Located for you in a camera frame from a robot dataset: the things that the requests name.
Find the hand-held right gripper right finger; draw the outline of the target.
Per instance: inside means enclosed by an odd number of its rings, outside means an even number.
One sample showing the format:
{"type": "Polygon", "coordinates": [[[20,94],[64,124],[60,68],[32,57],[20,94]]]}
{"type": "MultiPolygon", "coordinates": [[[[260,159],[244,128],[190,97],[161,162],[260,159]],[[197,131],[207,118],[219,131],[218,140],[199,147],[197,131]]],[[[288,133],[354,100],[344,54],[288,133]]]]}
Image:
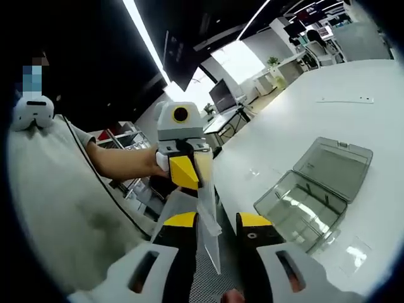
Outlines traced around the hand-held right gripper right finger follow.
{"type": "Polygon", "coordinates": [[[362,302],[330,283],[324,267],[287,242],[260,215],[235,216],[237,259],[246,302],[362,302]]]}

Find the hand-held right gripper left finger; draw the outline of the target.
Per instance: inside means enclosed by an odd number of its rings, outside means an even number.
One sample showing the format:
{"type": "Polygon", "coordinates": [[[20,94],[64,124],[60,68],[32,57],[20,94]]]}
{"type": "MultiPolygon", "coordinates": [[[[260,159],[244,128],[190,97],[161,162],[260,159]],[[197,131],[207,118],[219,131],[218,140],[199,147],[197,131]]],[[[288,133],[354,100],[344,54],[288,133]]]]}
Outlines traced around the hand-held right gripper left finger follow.
{"type": "Polygon", "coordinates": [[[189,302],[198,244],[198,214],[166,220],[153,242],[142,243],[116,261],[92,290],[70,302],[189,302]]]}

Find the person's left hand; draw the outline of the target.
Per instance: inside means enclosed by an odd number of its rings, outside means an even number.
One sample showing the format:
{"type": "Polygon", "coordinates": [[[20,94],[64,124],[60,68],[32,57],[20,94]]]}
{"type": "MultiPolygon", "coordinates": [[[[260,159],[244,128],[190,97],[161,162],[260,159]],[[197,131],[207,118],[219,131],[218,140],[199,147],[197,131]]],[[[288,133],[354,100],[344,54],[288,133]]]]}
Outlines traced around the person's left hand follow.
{"type": "Polygon", "coordinates": [[[135,176],[151,177],[160,176],[168,178],[168,173],[164,171],[157,163],[156,159],[157,146],[136,150],[135,160],[135,176]]]}

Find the person's right hand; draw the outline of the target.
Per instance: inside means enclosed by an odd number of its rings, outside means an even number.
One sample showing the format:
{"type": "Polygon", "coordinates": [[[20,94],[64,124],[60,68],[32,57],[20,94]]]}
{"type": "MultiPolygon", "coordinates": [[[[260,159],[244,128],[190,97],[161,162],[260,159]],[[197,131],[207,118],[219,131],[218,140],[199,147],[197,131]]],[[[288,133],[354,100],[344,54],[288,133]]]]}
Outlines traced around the person's right hand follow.
{"type": "Polygon", "coordinates": [[[222,295],[220,302],[221,303],[245,303],[245,298],[237,289],[232,289],[232,290],[225,292],[222,295]]]}

